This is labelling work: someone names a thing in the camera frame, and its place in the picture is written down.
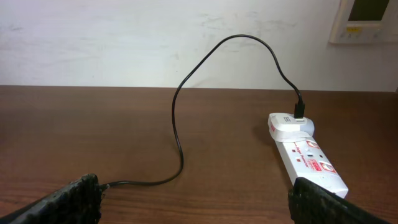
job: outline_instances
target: brown wooden surface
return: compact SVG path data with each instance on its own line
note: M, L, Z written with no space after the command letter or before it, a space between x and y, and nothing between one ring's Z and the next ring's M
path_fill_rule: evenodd
M160 180L178 169L174 89L0 86L0 215L83 174L101 183ZM398 95L303 91L315 139L347 200L398 223ZM292 223L287 172L269 113L293 91L184 89L182 174L156 187L106 191L100 223Z

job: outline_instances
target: black cable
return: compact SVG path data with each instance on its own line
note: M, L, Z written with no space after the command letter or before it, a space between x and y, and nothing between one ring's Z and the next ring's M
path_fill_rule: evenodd
M232 36L230 36L230 37L227 37L227 38L223 39L220 43L218 43L218 44L216 45L216 47L214 47L214 48L206 55L206 57L204 57L204 58L199 62L199 64L187 75L187 77L185 77L184 80L182 80L181 84L178 86L177 90L175 91L175 94L174 94L174 97L173 97L173 103L172 103L172 124L173 124L173 131L174 131L175 141L177 142L178 151L179 151L179 153L180 153L180 168L179 168L179 170L177 171L177 173L174 174L173 176L171 176L171 177L165 179L165 180L156 181L156 182L141 182L141 181L129 181L129 180L122 180L122 181L110 182L110 183L108 183L108 184L103 184L103 185L101 185L101 188L102 188L103 190L104 190L104 189L107 189L107 188L109 188L109 187L114 187L114 186L123 185L123 184L141 185L141 186L160 185L160 184L164 184L164 183L170 182L171 180L174 180L174 178L176 178L178 175L181 174L182 169L183 169L183 167L184 167L184 156L183 156L183 152L182 152L182 147L181 147L181 144L180 144L180 140L178 139L177 128L176 128L176 126L175 126L175 113L174 113L174 111L175 111L175 100L177 99L178 93L180 92L182 86L183 86L183 85L185 84L185 82L195 73L195 71L198 70L198 68L200 67L200 65L202 65L203 62L205 62L206 59L207 59L208 57L210 57L210 55L211 55L221 44L223 44L223 43L226 42L227 40L230 40L230 39L233 39L233 38L237 38L237 37L245 37L245 38L250 38L250 39L256 40L256 41L260 42L262 45L264 45L264 46L266 46L266 47L268 48L269 52L271 53L272 57L273 57L274 60L275 60L276 67L278 68L278 71L279 71L280 75L282 76L282 78L283 78L283 79L294 89L294 91L296 92L296 94L297 94L297 96L298 96L298 105L303 106L303 99L302 99L302 97L301 97L301 93L300 93L299 89L298 89L291 81L289 81L289 80L286 78L286 76L283 74L282 70L280 69L279 62L278 62L278 60L276 59L275 53L274 53L274 51L271 49L271 47L270 47L268 44L266 44L266 43L265 43L264 41L262 41L261 39L258 39L257 37L253 37L253 36L251 36L251 35L246 35L246 34L238 34L238 35L232 35Z

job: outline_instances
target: display screen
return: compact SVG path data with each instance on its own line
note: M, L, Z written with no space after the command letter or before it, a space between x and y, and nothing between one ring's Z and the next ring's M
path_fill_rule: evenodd
M348 21L381 21L389 0L355 0Z

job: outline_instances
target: yellow label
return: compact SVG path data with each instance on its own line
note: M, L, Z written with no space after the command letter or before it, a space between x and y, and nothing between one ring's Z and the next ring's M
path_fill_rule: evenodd
M347 27L346 31L350 33L358 33L362 31L362 27Z

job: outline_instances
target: white wall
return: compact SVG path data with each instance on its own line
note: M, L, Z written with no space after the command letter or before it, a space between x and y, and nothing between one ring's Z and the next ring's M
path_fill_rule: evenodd
M176 87L222 38L274 49L303 90L395 91L398 46L328 44L339 0L2 0L0 85ZM252 40L186 86L289 89Z

